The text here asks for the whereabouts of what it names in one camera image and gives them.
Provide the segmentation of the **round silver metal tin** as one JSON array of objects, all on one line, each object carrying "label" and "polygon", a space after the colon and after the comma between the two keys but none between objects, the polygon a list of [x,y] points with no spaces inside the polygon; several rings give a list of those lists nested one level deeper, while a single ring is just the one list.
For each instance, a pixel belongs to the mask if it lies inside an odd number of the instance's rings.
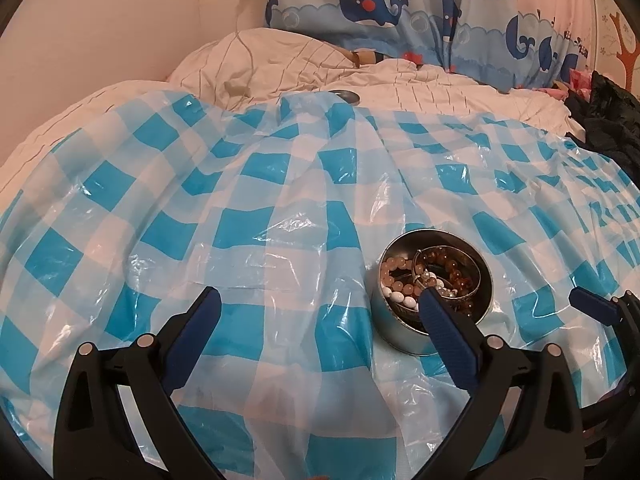
[{"label": "round silver metal tin", "polygon": [[419,315],[426,290],[479,323],[491,304],[492,276],[480,253],[454,234],[420,229],[395,238],[368,271],[367,292],[382,339],[412,356],[435,351]]}]

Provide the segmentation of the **pink fabric item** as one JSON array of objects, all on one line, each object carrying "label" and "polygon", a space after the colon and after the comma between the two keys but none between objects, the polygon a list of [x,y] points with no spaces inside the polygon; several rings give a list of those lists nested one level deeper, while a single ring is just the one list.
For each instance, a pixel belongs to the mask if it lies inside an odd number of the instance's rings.
[{"label": "pink fabric item", "polygon": [[592,73],[590,70],[570,69],[570,80],[556,80],[551,88],[541,88],[540,92],[552,96],[553,99],[565,101],[571,93],[575,93],[585,101],[590,101]]}]

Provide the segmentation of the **orange tree wall sticker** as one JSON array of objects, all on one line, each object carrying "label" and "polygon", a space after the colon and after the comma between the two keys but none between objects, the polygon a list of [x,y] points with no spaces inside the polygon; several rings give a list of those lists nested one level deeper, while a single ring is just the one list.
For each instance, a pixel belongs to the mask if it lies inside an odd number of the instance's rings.
[{"label": "orange tree wall sticker", "polygon": [[[622,63],[625,73],[624,88],[627,91],[632,90],[634,84],[634,71],[639,58],[639,40],[634,36],[626,18],[620,15],[620,11],[610,14],[610,19],[616,31],[618,45],[620,50],[616,53],[616,58]],[[627,44],[626,37],[631,36],[634,45],[631,47]]]}]

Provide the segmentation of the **silver tin lid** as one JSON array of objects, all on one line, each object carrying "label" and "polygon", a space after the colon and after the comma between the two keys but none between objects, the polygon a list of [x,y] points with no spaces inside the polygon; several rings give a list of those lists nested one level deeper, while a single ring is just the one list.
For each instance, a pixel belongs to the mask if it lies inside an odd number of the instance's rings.
[{"label": "silver tin lid", "polygon": [[335,89],[330,90],[330,93],[334,94],[334,96],[338,96],[345,103],[351,106],[358,106],[360,104],[360,96],[356,92],[344,89]]}]

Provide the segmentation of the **brown black object on bed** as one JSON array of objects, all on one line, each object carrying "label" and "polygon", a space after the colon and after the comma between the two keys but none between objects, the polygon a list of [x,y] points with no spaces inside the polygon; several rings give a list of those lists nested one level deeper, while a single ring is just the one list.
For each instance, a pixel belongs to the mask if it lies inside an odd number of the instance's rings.
[{"label": "brown black object on bed", "polygon": [[390,58],[389,55],[370,49],[343,50],[343,54],[356,67],[378,64]]}]

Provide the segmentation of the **blue whale print curtain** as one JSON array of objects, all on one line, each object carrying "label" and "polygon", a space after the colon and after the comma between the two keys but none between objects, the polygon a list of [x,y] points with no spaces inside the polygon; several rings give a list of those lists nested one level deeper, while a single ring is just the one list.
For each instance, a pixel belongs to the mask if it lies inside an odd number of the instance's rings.
[{"label": "blue whale print curtain", "polygon": [[431,64],[500,91],[592,66],[593,0],[267,0],[265,22],[349,51]]}]

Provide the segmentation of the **white grid-lined duvet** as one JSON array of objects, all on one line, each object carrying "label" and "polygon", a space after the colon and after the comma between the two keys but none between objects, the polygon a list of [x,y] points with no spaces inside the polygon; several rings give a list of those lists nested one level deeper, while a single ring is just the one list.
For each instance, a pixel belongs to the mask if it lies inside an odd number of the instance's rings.
[{"label": "white grid-lined duvet", "polygon": [[34,167],[74,130],[114,107],[157,90],[186,91],[226,110],[275,101],[294,91],[352,90],[365,107],[464,116],[491,113],[558,136],[585,130],[568,108],[544,92],[501,93],[435,65],[416,66],[400,58],[356,67],[343,50],[317,39],[256,28],[230,34],[190,53],[165,81],[128,80],[110,84],[37,120],[35,129],[10,136],[2,148],[1,205],[9,206]]}]

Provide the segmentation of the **black clothing pile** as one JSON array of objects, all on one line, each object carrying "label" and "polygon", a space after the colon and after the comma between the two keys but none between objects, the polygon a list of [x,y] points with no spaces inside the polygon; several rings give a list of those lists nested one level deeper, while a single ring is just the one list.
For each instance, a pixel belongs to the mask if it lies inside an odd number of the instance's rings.
[{"label": "black clothing pile", "polygon": [[620,168],[639,186],[639,101],[627,90],[598,72],[591,75],[590,98],[571,91],[564,102],[570,117],[585,130],[585,140],[567,133],[580,148],[599,153]]}]

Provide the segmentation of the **blue white checkered plastic sheet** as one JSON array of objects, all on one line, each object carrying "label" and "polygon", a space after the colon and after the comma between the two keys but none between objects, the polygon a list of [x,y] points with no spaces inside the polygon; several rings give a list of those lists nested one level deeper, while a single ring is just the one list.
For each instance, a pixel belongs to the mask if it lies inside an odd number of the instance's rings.
[{"label": "blue white checkered plastic sheet", "polygon": [[384,112],[329,93],[244,113],[157,91],[32,136],[1,202],[1,407],[52,460],[80,344],[130,344],[213,286],[221,319],[178,411],[235,479],[407,479],[465,404],[434,354],[374,332],[366,275],[435,228],[487,261],[480,326],[560,344],[582,403],[623,375],[576,286],[639,285],[639,191],[611,159],[489,114]]}]

